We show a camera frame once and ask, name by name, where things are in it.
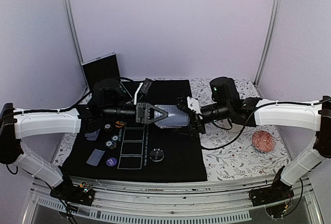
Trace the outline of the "aluminium poker chip case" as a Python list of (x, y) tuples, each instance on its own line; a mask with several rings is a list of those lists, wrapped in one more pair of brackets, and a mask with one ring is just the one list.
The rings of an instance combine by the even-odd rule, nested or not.
[[(122, 92), (115, 52), (84, 62), (82, 68), (93, 98), (106, 99), (108, 96), (121, 96), (122, 94), (125, 96), (125, 91)], [(118, 81), (118, 87), (114, 89), (114, 92), (111, 92), (110, 88), (106, 88), (106, 86), (110, 86), (111, 79)]]

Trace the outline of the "blue playing card deck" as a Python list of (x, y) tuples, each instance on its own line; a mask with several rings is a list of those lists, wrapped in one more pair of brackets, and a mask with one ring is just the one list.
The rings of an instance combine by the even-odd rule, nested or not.
[(157, 108), (168, 113), (168, 117), (155, 122), (159, 128), (180, 128), (188, 125), (189, 114), (175, 105), (156, 105)]

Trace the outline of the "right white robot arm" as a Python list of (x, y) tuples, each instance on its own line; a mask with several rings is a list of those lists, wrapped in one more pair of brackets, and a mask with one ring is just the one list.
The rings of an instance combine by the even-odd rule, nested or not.
[[(282, 126), (247, 127), (236, 141), (237, 133), (221, 130), (227, 121), (219, 121), (215, 126), (208, 124), (206, 134), (200, 136), (203, 159), (210, 182), (235, 181), (253, 177), (273, 176), (282, 167), (305, 149), (315, 133), (313, 131)], [(269, 132), (275, 140), (275, 148), (262, 153), (252, 144), (255, 131)]]

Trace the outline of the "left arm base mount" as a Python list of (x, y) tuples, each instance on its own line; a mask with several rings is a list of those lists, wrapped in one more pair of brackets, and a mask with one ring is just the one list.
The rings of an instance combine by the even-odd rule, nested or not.
[(65, 203), (92, 206), (95, 193), (92, 184), (82, 182), (75, 186), (70, 176), (64, 174), (63, 181), (58, 186), (51, 188), (50, 196)]

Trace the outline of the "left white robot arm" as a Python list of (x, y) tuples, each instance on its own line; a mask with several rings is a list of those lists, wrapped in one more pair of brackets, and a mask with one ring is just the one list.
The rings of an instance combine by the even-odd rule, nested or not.
[(152, 80), (140, 83), (131, 95), (118, 79), (95, 83), (88, 104), (76, 103), (64, 109), (24, 110), (7, 103), (1, 111), (1, 163), (14, 165), (46, 182), (65, 200), (73, 200), (77, 189), (63, 169), (50, 164), (21, 140), (53, 133), (95, 133), (116, 121), (149, 125), (168, 117), (168, 113), (148, 102), (146, 95)]

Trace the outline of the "black poker mat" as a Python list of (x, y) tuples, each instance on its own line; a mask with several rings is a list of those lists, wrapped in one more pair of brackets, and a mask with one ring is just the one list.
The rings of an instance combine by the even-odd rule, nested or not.
[[(124, 87), (133, 95), (137, 82), (125, 82)], [(86, 133), (78, 133), (72, 150), (63, 163), (71, 176), (96, 180), (116, 180), (148, 183), (187, 183), (207, 180), (200, 140), (189, 131), (188, 125), (161, 129), (155, 124), (126, 121), (123, 128), (112, 125), (111, 132), (100, 130), (96, 141), (88, 141)], [(105, 146), (113, 135), (119, 136), (115, 149)], [(153, 162), (149, 153), (154, 148), (164, 152), (161, 162)], [(86, 163), (94, 149), (105, 151), (98, 166)], [(108, 158), (116, 158), (117, 165), (106, 165)]]

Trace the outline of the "orange big blind button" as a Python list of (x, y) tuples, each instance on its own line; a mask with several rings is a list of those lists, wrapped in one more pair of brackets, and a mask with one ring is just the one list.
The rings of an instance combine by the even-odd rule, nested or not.
[(117, 127), (117, 128), (123, 128), (123, 127), (125, 127), (125, 125), (126, 125), (125, 122), (121, 122), (121, 121), (115, 122), (115, 127)]

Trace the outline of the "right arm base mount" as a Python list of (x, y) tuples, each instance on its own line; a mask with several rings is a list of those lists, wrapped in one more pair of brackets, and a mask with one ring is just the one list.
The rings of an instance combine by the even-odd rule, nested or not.
[(265, 209), (267, 215), (271, 218), (278, 219), (286, 215), (292, 203), (294, 192), (292, 186), (288, 186), (281, 181), (281, 171), (278, 171), (273, 182), (268, 187), (256, 187), (249, 191), (249, 199), (253, 206), (277, 203), (280, 204), (269, 206)]

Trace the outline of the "red patterned bowl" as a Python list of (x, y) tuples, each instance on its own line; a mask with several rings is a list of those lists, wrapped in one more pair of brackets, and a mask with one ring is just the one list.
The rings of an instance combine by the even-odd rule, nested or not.
[(253, 133), (252, 144), (254, 148), (261, 153), (272, 152), (276, 146), (274, 137), (264, 130), (259, 130)]

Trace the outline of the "aluminium frame post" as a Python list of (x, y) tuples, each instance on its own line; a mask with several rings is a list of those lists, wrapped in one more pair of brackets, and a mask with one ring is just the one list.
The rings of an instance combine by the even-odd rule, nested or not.
[(276, 22), (277, 22), (277, 16), (278, 16), (280, 4), (281, 4), (281, 0), (272, 1), (272, 7), (271, 7), (271, 13), (270, 13), (270, 19), (269, 19), (269, 23), (268, 23), (267, 33), (266, 33), (266, 37), (265, 37), (265, 41), (264, 41), (264, 45), (263, 45), (263, 49), (262, 49), (261, 58), (260, 58), (260, 61), (258, 64), (258, 69), (257, 69), (255, 78), (254, 78), (254, 85), (256, 87), (259, 87), (259, 85), (261, 84), (261, 81), (262, 81), (263, 72), (266, 67), (268, 54), (269, 54), (269, 51), (270, 51), (270, 48), (272, 45), (272, 39), (273, 39), (273, 34), (274, 34)]
[(81, 65), (83, 63), (83, 57), (82, 57), (82, 52), (81, 52), (81, 48), (80, 48), (80, 44), (79, 44), (79, 39), (78, 39), (78, 35), (77, 35), (75, 23), (74, 23), (71, 1), (70, 0), (63, 0), (63, 4), (64, 4), (65, 14), (66, 14), (66, 18), (67, 18), (67, 21), (68, 21), (69, 30), (70, 30), (74, 50), (75, 50), (77, 59), (79, 61), (79, 64)]

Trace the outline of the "right aluminium frame post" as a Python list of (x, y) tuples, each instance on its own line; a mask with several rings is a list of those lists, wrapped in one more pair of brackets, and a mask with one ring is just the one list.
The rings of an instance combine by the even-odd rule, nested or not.
[(274, 34), (276, 22), (277, 22), (277, 16), (278, 16), (280, 4), (281, 4), (281, 0), (272, 1), (272, 7), (271, 7), (271, 13), (270, 13), (270, 19), (269, 19), (269, 23), (268, 23), (267, 33), (266, 33), (266, 37), (265, 37), (265, 41), (264, 41), (264, 45), (263, 45), (263, 49), (262, 49), (261, 58), (260, 58), (260, 61), (258, 64), (258, 69), (257, 69), (255, 78), (254, 78), (254, 85), (256, 87), (259, 87), (259, 85), (261, 84), (261, 81), (262, 81), (263, 72), (266, 67), (268, 54), (269, 54), (269, 51), (270, 51), (270, 48), (272, 45), (272, 39), (273, 39), (273, 34)]

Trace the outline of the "aluminium front rail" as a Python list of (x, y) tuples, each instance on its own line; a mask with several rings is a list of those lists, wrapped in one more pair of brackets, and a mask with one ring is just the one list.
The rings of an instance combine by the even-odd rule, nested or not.
[(91, 206), (74, 206), (74, 223), (327, 223), (308, 177), (293, 186), (283, 217), (278, 201), (253, 205), (250, 191), (270, 186), (272, 176), (196, 183), (88, 180)]

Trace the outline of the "purple small blind button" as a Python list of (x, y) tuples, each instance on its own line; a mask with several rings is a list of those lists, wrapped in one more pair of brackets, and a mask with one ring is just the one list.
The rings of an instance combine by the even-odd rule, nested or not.
[(115, 165), (117, 165), (117, 159), (116, 158), (108, 158), (106, 160), (106, 165), (109, 167), (114, 167)]

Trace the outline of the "left aluminium frame post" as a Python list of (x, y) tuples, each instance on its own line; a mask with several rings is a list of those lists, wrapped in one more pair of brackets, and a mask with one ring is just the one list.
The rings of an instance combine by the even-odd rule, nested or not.
[(69, 30), (70, 30), (74, 50), (75, 50), (77, 59), (79, 61), (79, 64), (81, 65), (83, 63), (83, 57), (82, 57), (82, 52), (81, 52), (81, 48), (80, 48), (80, 44), (79, 44), (79, 39), (78, 39), (78, 35), (77, 35), (75, 23), (74, 23), (71, 1), (70, 0), (63, 0), (63, 4), (64, 4), (65, 14), (66, 14), (66, 18), (67, 18), (67, 21), (68, 21)]

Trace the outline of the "green white poker chip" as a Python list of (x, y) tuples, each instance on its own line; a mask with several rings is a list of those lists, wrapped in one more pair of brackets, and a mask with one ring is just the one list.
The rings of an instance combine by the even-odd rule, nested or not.
[(112, 142), (118, 142), (118, 141), (119, 141), (119, 136), (117, 136), (117, 135), (113, 135), (113, 136), (111, 137), (111, 140), (112, 140)]
[(107, 142), (105, 143), (105, 146), (106, 146), (107, 148), (109, 148), (109, 149), (115, 149), (116, 146), (117, 146), (117, 144), (116, 144), (116, 142), (113, 142), (113, 141), (107, 141)]

